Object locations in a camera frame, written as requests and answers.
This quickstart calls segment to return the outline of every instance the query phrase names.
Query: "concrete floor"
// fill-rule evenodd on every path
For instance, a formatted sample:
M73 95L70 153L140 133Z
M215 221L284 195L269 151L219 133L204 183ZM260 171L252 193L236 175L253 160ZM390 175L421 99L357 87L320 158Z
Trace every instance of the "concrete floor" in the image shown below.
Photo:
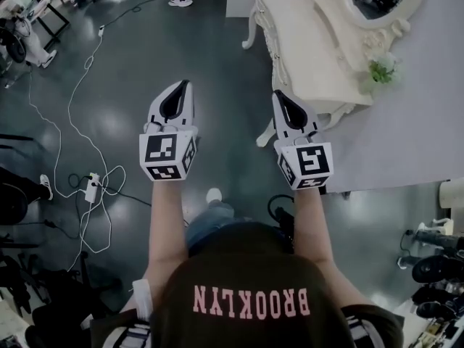
M99 42L98 27L140 1L144 0L100 0L82 10L60 7L72 26L62 34L61 44L55 45L59 53L50 67L33 71L33 103L62 130L57 185L66 194L72 191L69 174L103 173L97 152L69 125L67 103L85 60ZM45 21L51 27L58 24L52 14ZM144 5L137 14L129 12L105 30L94 66L71 112L75 124L102 150L108 168L125 167L125 194L150 200L151 182L138 165L138 135L155 96L186 78L194 84L195 123L201 141L184 183L185 218L190 221L205 208L205 194L216 186L238 215L271 224L268 199L291 192L271 147L255 145L272 115L271 61L262 34L249 51L241 48L247 31L247 20L225 19L225 0L194 0L188 9L157 1ZM40 173L53 176L59 136L28 105L28 84L28 76L23 76L11 89L0 90L0 130L34 136L38 143L14 144L21 153L1 151L0 161L37 181ZM115 173L110 186L118 187L121 179ZM436 206L436 189L437 184L428 184L354 192L348 200L338 194L323 199L339 267L368 297L391 310L417 288L410 272L396 266L399 240L405 229L442 216ZM79 206L81 212L87 207L83 197L79 197ZM123 281L119 292L106 296L116 309L130 296L131 281L145 270L150 211L122 196L108 197L106 206L113 220L112 246L92 254L88 263L96 285L111 277ZM73 198L55 195L53 202L32 204L27 219L36 218L52 220L71 234L78 231ZM40 225L0 231L10 232L16 241L40 244L30 253L38 254L43 266L51 269L68 268L79 247L78 241ZM107 233L104 213L94 213L88 241L103 247Z

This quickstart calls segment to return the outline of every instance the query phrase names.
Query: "desk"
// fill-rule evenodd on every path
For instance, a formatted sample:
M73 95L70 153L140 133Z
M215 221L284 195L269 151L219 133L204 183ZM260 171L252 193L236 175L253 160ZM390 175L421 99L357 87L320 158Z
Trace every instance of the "desk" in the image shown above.
M50 41L45 45L45 50L48 50L51 45L53 45L55 42L60 42L59 41L59 34L70 24L70 22L63 17L52 5L51 5L52 0L41 0L37 5L35 5L32 8L33 11L33 16L29 18L30 23L34 23L36 20L41 24L43 29L51 36ZM61 21L63 21L63 25L59 28L57 32L53 32L49 26L45 24L45 22L41 19L42 13L49 8ZM24 13L24 16L30 15L31 10L27 10Z

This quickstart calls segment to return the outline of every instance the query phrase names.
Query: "white sneaker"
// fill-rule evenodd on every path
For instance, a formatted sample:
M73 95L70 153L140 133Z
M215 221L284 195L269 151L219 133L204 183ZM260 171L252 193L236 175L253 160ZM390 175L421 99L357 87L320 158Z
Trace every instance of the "white sneaker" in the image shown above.
M53 199L53 192L51 191L49 177L47 177L45 174L41 174L41 185L49 189L50 191L49 201L51 201L51 199Z
M45 61L45 63L42 63L42 67L47 68L50 65L51 61L55 59L56 55L57 55L57 51L53 50L53 52L50 53L49 58Z
M192 0L169 0L169 5L172 7L185 8L192 5L194 2Z
M211 201L222 201L223 194L220 193L220 189L218 188L210 188L208 193L206 194L206 202L209 204Z

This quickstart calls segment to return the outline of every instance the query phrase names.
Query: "jeans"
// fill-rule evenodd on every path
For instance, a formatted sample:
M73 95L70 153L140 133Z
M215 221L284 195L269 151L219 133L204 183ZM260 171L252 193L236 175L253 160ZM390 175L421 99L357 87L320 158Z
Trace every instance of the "jeans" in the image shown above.
M193 219L186 229L188 249L226 225L250 221L249 218L234 217L234 214L235 210L229 204L219 200L211 201L208 208Z

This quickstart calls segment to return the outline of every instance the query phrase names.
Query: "shirt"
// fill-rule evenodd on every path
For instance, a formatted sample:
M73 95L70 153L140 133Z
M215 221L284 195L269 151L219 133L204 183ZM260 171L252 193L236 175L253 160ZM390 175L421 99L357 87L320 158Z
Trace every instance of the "shirt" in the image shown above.
M338 308L317 267L286 250L259 223L209 236L170 277L152 347L402 347L397 317L373 305Z

